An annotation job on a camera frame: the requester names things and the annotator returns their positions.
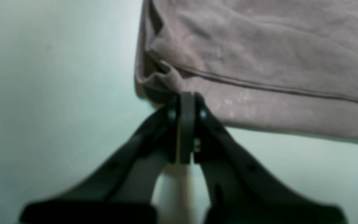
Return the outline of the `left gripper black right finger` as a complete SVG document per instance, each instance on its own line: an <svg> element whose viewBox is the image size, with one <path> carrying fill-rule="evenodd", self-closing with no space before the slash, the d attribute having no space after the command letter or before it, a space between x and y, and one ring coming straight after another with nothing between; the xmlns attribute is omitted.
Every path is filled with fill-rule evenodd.
<svg viewBox="0 0 358 224"><path fill-rule="evenodd" d="M211 207L205 224L346 224L344 212L296 193L239 145L199 93L191 94L194 160Z"/></svg>

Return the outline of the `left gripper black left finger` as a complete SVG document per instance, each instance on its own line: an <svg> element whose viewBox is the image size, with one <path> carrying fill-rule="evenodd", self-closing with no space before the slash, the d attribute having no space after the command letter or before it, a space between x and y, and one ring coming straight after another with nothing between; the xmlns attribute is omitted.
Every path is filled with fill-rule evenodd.
<svg viewBox="0 0 358 224"><path fill-rule="evenodd" d="M107 161L57 197L26 205L21 224L156 224L151 204L163 168L176 160L181 95L149 116Z"/></svg>

